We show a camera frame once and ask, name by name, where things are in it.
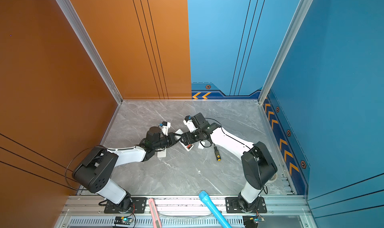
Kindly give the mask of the white remote control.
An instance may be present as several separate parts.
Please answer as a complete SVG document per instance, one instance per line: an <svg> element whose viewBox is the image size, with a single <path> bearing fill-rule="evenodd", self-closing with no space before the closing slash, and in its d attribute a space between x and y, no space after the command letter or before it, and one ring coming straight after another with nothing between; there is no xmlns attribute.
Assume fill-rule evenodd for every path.
<svg viewBox="0 0 384 228"><path fill-rule="evenodd" d="M167 149L166 148L163 148L163 149L160 149L160 150L157 150L157 157L159 159L163 159L167 156Z"/></svg>

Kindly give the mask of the white remote with back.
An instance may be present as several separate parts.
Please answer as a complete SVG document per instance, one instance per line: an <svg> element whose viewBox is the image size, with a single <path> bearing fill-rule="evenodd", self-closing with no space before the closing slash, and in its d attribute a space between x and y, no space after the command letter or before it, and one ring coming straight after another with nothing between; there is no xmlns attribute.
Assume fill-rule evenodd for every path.
<svg viewBox="0 0 384 228"><path fill-rule="evenodd" d="M177 140L179 140L179 143L185 148L185 150L189 152L194 147L194 145L193 144L185 145L182 141L182 134L183 134L183 131L181 129L178 129L175 132L175 137L177 138Z"/></svg>

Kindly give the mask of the black yellow battery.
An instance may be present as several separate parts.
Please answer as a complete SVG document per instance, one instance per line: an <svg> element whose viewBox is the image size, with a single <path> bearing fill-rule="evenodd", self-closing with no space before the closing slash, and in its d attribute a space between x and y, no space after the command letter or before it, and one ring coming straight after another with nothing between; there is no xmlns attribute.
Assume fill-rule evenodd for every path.
<svg viewBox="0 0 384 228"><path fill-rule="evenodd" d="M221 155L220 155L220 152L216 146L214 146L214 152L215 152L216 160L221 161Z"/></svg>

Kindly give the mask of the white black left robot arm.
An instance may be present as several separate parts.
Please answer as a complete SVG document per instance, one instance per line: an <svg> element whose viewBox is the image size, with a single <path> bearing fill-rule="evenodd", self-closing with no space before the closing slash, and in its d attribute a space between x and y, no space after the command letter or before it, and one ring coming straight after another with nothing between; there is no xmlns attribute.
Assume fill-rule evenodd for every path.
<svg viewBox="0 0 384 228"><path fill-rule="evenodd" d="M142 139L139 145L130 148L116 150L102 145L93 147L75 168L72 177L89 192L98 194L112 203L119 213L127 213L133 206L131 194L111 180L114 168L148 161L156 152L179 142L181 136L181 130L166 136L147 133L147 137Z"/></svg>

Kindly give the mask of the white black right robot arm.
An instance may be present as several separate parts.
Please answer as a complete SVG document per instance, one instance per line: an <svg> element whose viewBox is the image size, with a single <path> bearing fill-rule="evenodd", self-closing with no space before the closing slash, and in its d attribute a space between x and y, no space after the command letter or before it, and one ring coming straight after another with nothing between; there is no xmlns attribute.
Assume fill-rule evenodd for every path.
<svg viewBox="0 0 384 228"><path fill-rule="evenodd" d="M261 191L277 173L277 165L267 146L262 142L256 144L230 134L216 123L204 122L201 126L192 121L184 121L189 129L182 135L184 145L208 141L229 151L242 161L246 184L238 196L238 207L244 213L253 213L258 209Z"/></svg>

